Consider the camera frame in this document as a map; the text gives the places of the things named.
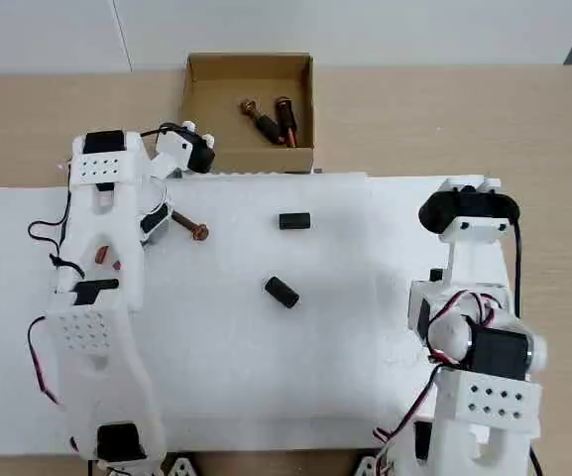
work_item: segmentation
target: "cable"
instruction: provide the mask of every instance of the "cable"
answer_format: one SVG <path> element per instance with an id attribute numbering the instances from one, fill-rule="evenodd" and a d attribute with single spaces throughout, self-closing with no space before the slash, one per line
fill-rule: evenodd
<path id="1" fill-rule="evenodd" d="M 536 476 L 543 476 L 543 470 L 541 469 L 541 464 L 539 463 L 539 460 L 536 458 L 536 454 L 534 453 L 532 446 L 530 447 L 530 461 L 532 461 L 534 474 L 536 474 Z"/>
<path id="2" fill-rule="evenodd" d="M 33 221 L 32 223 L 30 223 L 28 225 L 28 235 L 33 240 L 45 241 L 45 242 L 52 243 L 53 245 L 55 245 L 55 249 L 57 250 L 57 253 L 55 255 L 52 253 L 49 254 L 50 259 L 52 261 L 52 264 L 55 266 L 55 268 L 61 268 L 61 267 L 72 268 L 80 275 L 80 277 L 82 279 L 85 279 L 85 273 L 80 268 L 80 266 L 78 266 L 76 263 L 73 263 L 72 261 L 64 260 L 63 258 L 60 257 L 60 245 L 62 245 L 63 241 L 65 240 L 65 227 L 67 226 L 66 222 L 67 222 L 67 219 L 69 218 L 69 207 L 71 205 L 71 191 L 69 190 L 69 173 L 67 174 L 67 187 L 68 187 L 68 189 L 67 189 L 67 201 L 65 202 L 65 211 L 63 212 L 63 217 L 59 221 L 45 221 L 45 220 Z M 36 235 L 35 233 L 33 233 L 32 229 L 37 225 L 53 226 L 53 227 L 60 226 L 60 238 L 58 240 L 58 243 L 53 238 L 49 238 L 47 236 Z"/>
<path id="3" fill-rule="evenodd" d="M 519 222 L 513 224 L 515 230 L 515 316 L 521 318 L 521 230 Z"/>
<path id="4" fill-rule="evenodd" d="M 433 370 L 431 371 L 431 375 L 429 376 L 428 381 L 426 382 L 426 385 L 424 386 L 422 391 L 418 394 L 417 398 L 415 399 L 415 401 L 413 402 L 411 407 L 408 409 L 406 414 L 404 414 L 404 416 L 400 420 L 400 423 L 398 424 L 398 426 L 396 426 L 396 429 L 394 429 L 391 432 L 388 432 L 385 429 L 382 429 L 379 426 L 377 426 L 374 429 L 374 436 L 376 438 L 380 439 L 380 436 L 376 434 L 376 433 L 379 433 L 379 434 L 384 435 L 385 438 L 387 439 L 386 442 L 388 442 L 391 439 L 393 439 L 394 437 L 396 437 L 396 435 L 398 435 L 398 433 L 400 433 L 404 429 L 404 427 L 411 421 L 411 419 L 413 418 L 415 413 L 419 410 L 422 403 L 424 402 L 424 399 L 426 399 L 426 396 L 428 395 L 429 391 L 433 387 L 433 384 L 435 383 L 435 377 L 437 376 L 438 371 L 442 367 L 452 367 L 452 366 L 449 366 L 447 364 L 438 364 L 435 367 L 433 367 Z"/>
<path id="5" fill-rule="evenodd" d="M 521 229 L 519 228 L 519 222 L 513 223 L 513 229 L 515 231 L 515 317 L 521 319 L 521 255 L 522 255 L 522 245 L 521 245 Z M 530 462 L 534 468 L 534 473 L 536 476 L 543 476 L 543 470 L 541 469 L 541 463 L 539 463 L 536 453 L 532 446 L 530 447 Z"/>
<path id="6" fill-rule="evenodd" d="M 181 126 L 178 126 L 174 122 L 163 122 L 160 126 L 158 126 L 158 129 L 153 129 L 151 131 L 141 132 L 140 137 L 153 136 L 154 134 L 160 134 L 160 133 L 165 134 L 167 131 L 177 132 L 181 128 L 182 128 Z"/>
<path id="7" fill-rule="evenodd" d="M 451 359 L 448 358 L 448 356 L 446 356 L 444 353 L 435 350 L 433 348 L 433 346 L 431 345 L 431 342 L 429 340 L 429 336 L 428 336 L 428 331 L 429 328 L 431 327 L 431 325 L 433 324 L 433 322 L 435 322 L 437 319 L 441 318 L 443 315 L 445 315 L 450 309 L 451 307 L 453 307 L 453 305 L 455 305 L 455 303 L 462 298 L 465 294 L 469 294 L 473 297 L 473 299 L 475 300 L 475 303 L 477 304 L 478 307 L 478 311 L 479 311 L 479 318 L 478 318 L 478 322 L 481 325 L 487 325 L 487 321 L 490 322 L 488 319 L 484 320 L 484 306 L 482 305 L 482 301 L 480 300 L 479 296 L 477 295 L 477 293 L 472 293 L 468 290 L 461 290 L 458 291 L 457 293 L 455 293 L 449 300 L 448 302 L 442 307 L 440 308 L 440 310 L 438 310 L 435 315 L 433 316 L 433 318 L 428 322 L 428 326 L 426 327 L 426 337 L 425 337 L 425 343 L 426 343 L 426 348 L 428 349 L 430 355 L 429 358 L 431 358 L 432 360 L 434 360 L 435 362 L 441 362 L 444 364 L 449 364 L 452 365 L 453 361 L 451 361 Z M 493 317 L 490 315 L 489 313 L 489 318 L 490 320 L 493 320 Z"/>
<path id="8" fill-rule="evenodd" d="M 68 190 L 67 191 L 67 202 L 65 203 L 65 211 L 63 212 L 63 217 L 59 220 L 59 221 L 45 221 L 45 220 L 35 220 L 32 223 L 30 223 L 28 225 L 28 235 L 33 239 L 33 240 L 37 240 L 37 241 L 47 241 L 49 243 L 52 243 L 53 245 L 55 245 L 55 248 L 57 249 L 57 256 L 60 254 L 60 245 L 62 244 L 63 240 L 64 240 L 64 233 L 61 233 L 61 237 L 59 242 L 57 243 L 56 240 L 52 239 L 52 238 L 48 238 L 47 236 L 41 236 L 41 235 L 36 235 L 32 232 L 32 229 L 35 226 L 38 225 L 43 225 L 43 226 L 61 226 L 65 223 L 65 221 L 67 220 L 67 218 L 69 217 L 69 206 L 71 203 L 71 192 Z"/>
<path id="9" fill-rule="evenodd" d="M 32 329 L 36 324 L 44 320 L 46 320 L 46 317 L 42 315 L 41 317 L 37 317 L 35 320 L 33 320 L 32 323 L 28 326 L 28 333 L 27 333 L 28 348 L 30 349 L 30 356 L 32 357 L 32 363 L 33 366 L 35 367 L 35 374 L 37 375 L 37 383 L 39 384 L 39 389 L 43 394 L 46 395 L 46 397 L 48 397 L 52 401 L 52 403 L 58 405 L 57 397 L 55 397 L 55 394 L 53 394 L 52 391 L 48 388 L 48 386 L 46 386 L 46 381 L 44 380 L 44 373 L 41 369 L 41 363 L 39 362 L 39 356 L 35 351 L 34 345 L 32 345 Z"/>

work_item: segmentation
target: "small black block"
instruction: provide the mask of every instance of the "small black block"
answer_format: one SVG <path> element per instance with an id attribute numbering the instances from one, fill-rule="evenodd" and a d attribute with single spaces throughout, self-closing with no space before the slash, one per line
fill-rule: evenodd
<path id="1" fill-rule="evenodd" d="M 288 286 L 276 276 L 272 276 L 268 280 L 265 289 L 268 294 L 270 294 L 273 298 L 278 300 L 288 309 L 293 308 L 294 305 L 298 302 L 298 294 L 290 286 Z"/>
<path id="2" fill-rule="evenodd" d="M 309 213 L 282 213 L 279 215 L 279 229 L 306 230 L 310 221 Z"/>

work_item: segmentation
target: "perforated panel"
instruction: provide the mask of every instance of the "perforated panel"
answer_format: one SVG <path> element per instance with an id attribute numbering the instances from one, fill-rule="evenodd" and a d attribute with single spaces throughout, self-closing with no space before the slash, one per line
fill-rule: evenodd
<path id="1" fill-rule="evenodd" d="M 74 157 L 69 181 L 72 184 L 89 184 L 134 178 L 134 156 L 130 152 L 107 152 Z"/>
<path id="2" fill-rule="evenodd" d="M 110 347 L 107 323 L 102 312 L 81 311 L 58 317 L 68 349 L 105 353 Z"/>
<path id="3" fill-rule="evenodd" d="M 538 384 L 460 371 L 445 372 L 441 378 L 444 413 L 494 428 L 538 431 Z"/>

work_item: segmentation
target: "black wire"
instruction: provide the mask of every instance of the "black wire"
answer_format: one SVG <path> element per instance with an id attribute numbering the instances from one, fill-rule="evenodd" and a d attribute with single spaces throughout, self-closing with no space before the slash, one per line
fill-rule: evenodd
<path id="1" fill-rule="evenodd" d="M 63 217 L 59 221 L 45 221 L 45 220 L 33 221 L 28 225 L 28 235 L 33 240 L 45 241 L 55 245 L 57 253 L 55 255 L 50 253 L 50 259 L 52 260 L 52 264 L 55 266 L 55 268 L 61 268 L 61 267 L 72 268 L 80 275 L 82 279 L 85 279 L 85 273 L 80 268 L 80 266 L 78 266 L 76 263 L 73 263 L 72 261 L 64 260 L 63 258 L 60 257 L 60 245 L 62 245 L 63 241 L 65 240 L 65 227 L 67 226 L 67 219 L 69 218 L 69 208 L 71 206 L 71 191 L 69 190 L 70 173 L 71 171 L 67 173 L 67 201 L 65 202 L 65 211 L 63 212 Z M 37 225 L 53 226 L 53 227 L 60 226 L 60 238 L 58 239 L 58 243 L 56 240 L 49 238 L 47 236 L 34 234 L 32 232 L 32 229 Z"/>
<path id="2" fill-rule="evenodd" d="M 521 230 L 519 228 L 519 222 L 516 221 L 513 224 L 513 229 L 515 230 L 515 316 L 521 319 Z M 534 449 L 530 447 L 530 461 L 532 462 L 532 467 L 534 468 L 534 474 L 536 476 L 543 476 L 543 470 L 541 469 L 541 463 L 539 463 Z"/>
<path id="3" fill-rule="evenodd" d="M 530 461 L 532 461 L 532 467 L 534 468 L 534 473 L 536 474 L 536 476 L 543 476 L 543 470 L 541 469 L 541 464 L 539 463 L 539 460 L 536 458 L 536 454 L 534 453 L 532 446 L 530 447 Z"/>
<path id="4" fill-rule="evenodd" d="M 515 230 L 515 316 L 521 318 L 521 230 L 519 222 L 513 224 Z"/>
<path id="5" fill-rule="evenodd" d="M 140 137 L 153 136 L 154 134 L 160 134 L 160 133 L 165 134 L 167 131 L 176 131 L 177 132 L 180 129 L 181 129 L 181 126 L 178 126 L 174 122 L 163 122 L 160 126 L 158 126 L 158 129 L 153 129 L 151 131 L 141 132 Z"/>
<path id="6" fill-rule="evenodd" d="M 71 203 L 71 192 L 68 190 L 67 191 L 67 202 L 65 203 L 65 211 L 63 212 L 63 217 L 59 220 L 59 221 L 45 221 L 45 220 L 35 220 L 32 223 L 30 223 L 28 225 L 28 235 L 33 239 L 33 240 L 37 240 L 37 241 L 46 241 L 48 243 L 52 243 L 53 245 L 55 245 L 55 248 L 57 250 L 57 256 L 60 254 L 60 245 L 62 244 L 63 240 L 64 240 L 64 233 L 61 233 L 60 236 L 60 240 L 57 243 L 56 240 L 49 238 L 47 236 L 41 236 L 41 235 L 36 235 L 32 232 L 32 229 L 35 226 L 38 225 L 43 225 L 43 226 L 62 226 L 65 221 L 67 220 L 67 218 L 69 217 L 69 206 Z"/>

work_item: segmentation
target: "white plastic bracket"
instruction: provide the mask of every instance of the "white plastic bracket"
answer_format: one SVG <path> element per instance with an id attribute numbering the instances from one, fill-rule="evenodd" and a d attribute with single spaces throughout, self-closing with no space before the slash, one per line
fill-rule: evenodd
<path id="1" fill-rule="evenodd" d="M 188 458 L 178 458 L 168 476 L 197 476 Z"/>
<path id="2" fill-rule="evenodd" d="M 354 476 L 375 476 L 376 475 L 376 458 L 373 456 L 365 456 L 361 459 L 358 468 L 354 472 Z"/>

